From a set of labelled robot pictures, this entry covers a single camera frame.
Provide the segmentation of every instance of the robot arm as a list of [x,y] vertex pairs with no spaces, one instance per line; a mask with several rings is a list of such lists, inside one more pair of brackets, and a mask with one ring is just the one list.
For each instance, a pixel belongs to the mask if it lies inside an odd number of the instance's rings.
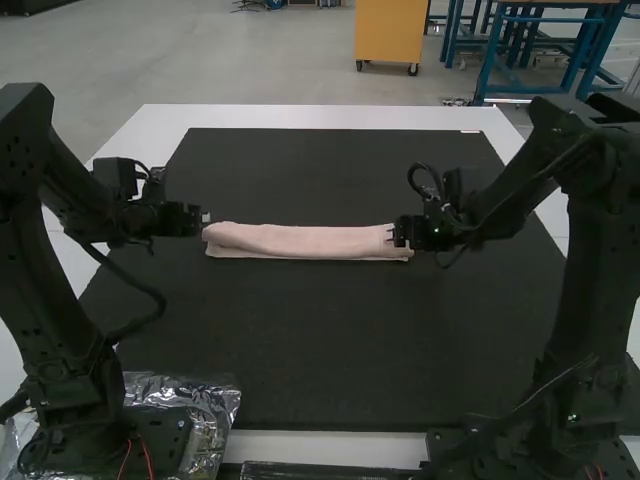
[[[537,469],[554,478],[573,478],[622,420],[624,357],[640,295],[640,108],[631,102],[603,95],[586,105],[535,98],[532,135],[491,185],[474,189],[463,169],[440,179],[433,168],[414,166],[409,181],[423,198],[424,212],[395,224],[397,245],[434,252],[462,245],[462,252],[514,236],[558,186],[568,195],[562,295],[531,390],[540,391],[559,372],[574,374],[536,396],[526,439]],[[435,175],[437,192],[415,184],[420,169]],[[579,372],[576,365],[582,365]],[[448,452],[445,458],[459,455]],[[436,459],[424,476],[442,466]]]
[[[199,207],[160,198],[162,172],[137,172],[139,162],[97,159],[89,173],[51,127],[52,112],[53,96],[41,84],[0,90],[0,317],[27,373],[18,399],[28,395],[41,428],[75,438],[89,458],[125,442],[128,426],[118,420],[121,369],[69,285],[42,204],[66,234],[115,269],[91,243],[114,248],[152,236],[196,235],[201,215]],[[133,199],[140,178],[145,188]]]

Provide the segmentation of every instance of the aluminum foil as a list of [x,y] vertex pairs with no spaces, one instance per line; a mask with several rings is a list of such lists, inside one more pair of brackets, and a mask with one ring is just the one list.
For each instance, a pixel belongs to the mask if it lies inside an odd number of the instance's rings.
[[[125,372],[124,381],[125,406],[187,408],[193,421],[178,473],[162,480],[214,479],[240,407],[240,390],[233,377],[218,376],[203,382],[152,372]],[[18,455],[37,429],[34,412],[22,412],[7,422],[0,448],[0,479],[25,479],[16,469]],[[43,480],[113,480],[111,476],[64,476],[54,472],[44,472],[38,477]]]

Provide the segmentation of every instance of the metal stand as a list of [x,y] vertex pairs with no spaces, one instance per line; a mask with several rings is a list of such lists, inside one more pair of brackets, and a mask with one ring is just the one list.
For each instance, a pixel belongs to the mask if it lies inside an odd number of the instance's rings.
[[259,12],[260,10],[254,10],[253,6],[262,7],[265,10],[267,9],[266,5],[262,2],[256,2],[255,0],[237,0],[233,2],[234,4],[240,4],[240,6],[236,10],[232,10],[231,13],[236,12]]
[[126,458],[128,445],[110,458],[87,458],[65,441],[56,444],[45,432],[38,430],[30,445],[25,447],[19,461],[26,471],[61,472],[64,474],[113,474],[123,471],[127,474],[148,473],[147,458],[141,439],[150,453],[152,468],[156,475],[171,476],[178,471],[184,449],[189,441],[192,421],[187,409],[182,408],[142,408],[125,409],[131,424],[132,449]]
[[[547,476],[534,470],[526,451],[522,448],[525,433],[523,427],[501,433],[495,440],[491,452],[443,469],[442,473],[438,473],[437,480],[547,480]],[[460,429],[437,429],[428,432],[429,458],[437,458],[448,446],[473,434],[472,430],[465,432]],[[598,478],[598,468],[602,471],[603,477],[608,479],[640,478],[640,470],[619,438],[603,442],[592,464],[585,467],[592,478]],[[588,476],[584,470],[580,470],[574,478],[584,480]]]

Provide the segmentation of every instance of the black cable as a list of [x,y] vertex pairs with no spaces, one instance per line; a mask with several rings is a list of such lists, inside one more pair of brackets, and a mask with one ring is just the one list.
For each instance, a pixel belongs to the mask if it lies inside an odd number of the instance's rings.
[[144,173],[147,174],[147,178],[151,178],[151,170],[149,170],[149,167],[147,167],[140,160],[135,160],[133,158],[130,158],[129,160],[131,160],[135,165],[139,166],[142,170],[144,170]]
[[135,333],[140,330],[143,326],[151,323],[158,318],[160,318],[167,309],[167,300],[164,298],[164,295],[160,293],[160,291],[156,290],[153,287],[145,285],[140,280],[136,279],[133,275],[128,273],[126,270],[122,269],[119,265],[114,263],[107,256],[103,255],[99,250],[97,250],[91,244],[81,245],[85,252],[87,252],[91,258],[93,258],[100,265],[110,270],[113,274],[119,277],[124,283],[127,285],[139,290],[143,293],[146,293],[156,302],[156,309],[147,315],[143,315],[141,317],[135,318],[125,326],[120,327],[107,335],[107,341],[114,345],[121,341],[124,337]]
[[566,370],[555,375],[547,383],[536,387],[535,390],[516,408],[507,415],[488,423],[480,428],[477,432],[470,434],[464,440],[447,448],[440,455],[425,466],[420,473],[415,475],[412,480],[426,480],[434,478],[438,471],[453,462],[464,460],[478,451],[487,447],[487,444],[494,440],[500,432],[517,425],[527,419],[527,416],[536,408],[546,396],[567,380],[571,379],[578,370],[592,365],[597,361],[597,357],[589,355],[580,360]]
[[[38,455],[38,458],[34,462],[32,462],[32,464],[29,466],[30,468],[26,468],[22,457],[25,454],[25,452],[28,452],[29,450],[31,450],[35,442],[39,442],[40,440],[42,440],[42,435],[44,435],[44,441],[45,441],[44,446],[40,447],[40,453]],[[42,467],[42,464],[49,456],[49,451],[51,450],[52,443],[53,443],[53,434],[49,430],[42,432],[41,435],[39,435],[38,437],[34,437],[31,440],[29,440],[29,442],[27,442],[24,448],[20,451],[20,455],[18,455],[18,461],[16,464],[16,468],[18,472],[25,476],[29,476],[32,473],[37,472]]]
[[411,167],[409,168],[409,171],[407,171],[407,181],[409,182],[409,185],[411,186],[411,188],[422,198],[430,197],[430,195],[427,192],[427,188],[422,185],[417,185],[415,182],[414,177],[416,172],[419,170],[424,170],[425,172],[429,173],[429,175],[431,176],[431,179],[433,180],[433,183],[436,186],[438,195],[440,196],[440,198],[443,198],[444,183],[442,182],[442,177],[440,176],[440,173],[428,163],[416,162],[413,165],[411,165]]
[[456,263],[458,263],[458,260],[460,260],[460,258],[462,258],[462,255],[464,254],[464,252],[467,251],[467,249],[469,248],[471,244],[470,243],[465,243],[462,247],[460,247],[458,249],[458,251],[446,262],[441,262],[440,258],[438,257],[438,252],[433,254],[433,259],[436,262],[436,265],[438,265],[439,268],[441,268],[442,270],[448,270],[449,268],[453,267]]

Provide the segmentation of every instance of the towel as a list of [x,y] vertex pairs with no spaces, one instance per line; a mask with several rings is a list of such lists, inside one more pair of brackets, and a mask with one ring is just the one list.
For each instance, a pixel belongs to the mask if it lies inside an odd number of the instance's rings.
[[206,254],[216,258],[299,260],[399,260],[413,256],[397,248],[393,224],[371,227],[285,227],[219,222],[202,230]]

